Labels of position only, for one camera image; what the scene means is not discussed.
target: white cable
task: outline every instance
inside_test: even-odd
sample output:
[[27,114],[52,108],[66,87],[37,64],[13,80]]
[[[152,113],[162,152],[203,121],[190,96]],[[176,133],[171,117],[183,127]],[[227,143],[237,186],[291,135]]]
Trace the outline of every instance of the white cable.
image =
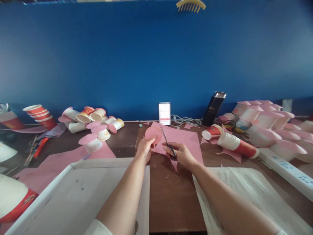
[[188,123],[190,125],[193,125],[193,126],[200,126],[202,124],[201,119],[192,119],[191,117],[183,117],[183,118],[181,118],[180,116],[175,115],[175,114],[172,114],[171,117],[172,116],[173,116],[173,118],[171,119],[171,121],[174,121],[176,124],[179,124],[178,126],[174,126],[174,125],[171,124],[171,126],[174,126],[174,127],[179,127],[184,122]]

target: red paper cup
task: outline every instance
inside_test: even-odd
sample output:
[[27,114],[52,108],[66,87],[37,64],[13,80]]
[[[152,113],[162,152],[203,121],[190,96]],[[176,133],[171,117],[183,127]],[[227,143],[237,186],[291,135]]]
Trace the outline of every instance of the red paper cup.
[[27,112],[28,114],[36,114],[44,111],[44,108],[41,104],[37,104],[23,108],[23,111]]
[[31,115],[31,117],[37,121],[41,121],[43,119],[47,119],[47,118],[51,117],[51,114],[49,111],[47,111],[41,115],[36,115],[36,116]]
[[0,114],[0,122],[12,130],[20,130],[25,128],[24,124],[13,111]]
[[49,117],[49,118],[46,118],[46,119],[43,119],[43,120],[40,120],[40,121],[37,121],[40,125],[46,127],[48,130],[52,130],[54,127],[57,126],[57,123],[56,121],[53,119],[53,116]]
[[204,139],[210,140],[220,137],[220,135],[223,133],[223,129],[219,125],[214,124],[205,131],[203,131],[201,134]]

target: pink paper circle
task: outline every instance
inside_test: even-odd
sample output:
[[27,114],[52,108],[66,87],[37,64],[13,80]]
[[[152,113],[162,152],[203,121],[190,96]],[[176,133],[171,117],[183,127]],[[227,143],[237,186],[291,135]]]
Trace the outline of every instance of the pink paper circle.
[[153,142],[153,144],[157,144],[162,139],[162,136],[163,136],[162,131],[156,127],[149,127],[146,130],[146,133],[144,134],[145,139],[149,140],[154,136],[156,136],[156,140]]

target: scissors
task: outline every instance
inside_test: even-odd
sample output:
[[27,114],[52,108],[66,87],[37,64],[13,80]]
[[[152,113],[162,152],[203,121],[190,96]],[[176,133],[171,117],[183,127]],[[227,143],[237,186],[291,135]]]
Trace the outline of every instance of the scissors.
[[165,136],[164,130],[163,130],[163,128],[162,128],[162,125],[161,125],[161,130],[162,130],[162,133],[163,133],[164,139],[165,139],[165,141],[166,141],[167,147],[169,147],[169,148],[172,150],[172,152],[174,153],[174,155],[171,155],[171,154],[170,154],[171,159],[172,159],[172,160],[174,160],[174,161],[178,161],[178,160],[177,160],[177,156],[176,156],[176,153],[175,153],[175,151],[174,151],[173,146],[172,146],[172,145],[169,145],[169,143],[167,142],[167,139],[166,139],[166,136]]

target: white sleeve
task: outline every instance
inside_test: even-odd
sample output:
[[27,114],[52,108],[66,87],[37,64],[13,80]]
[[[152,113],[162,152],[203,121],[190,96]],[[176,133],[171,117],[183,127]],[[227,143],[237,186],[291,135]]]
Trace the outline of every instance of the white sleeve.
[[110,230],[104,226],[99,220],[94,219],[84,235],[112,235]]

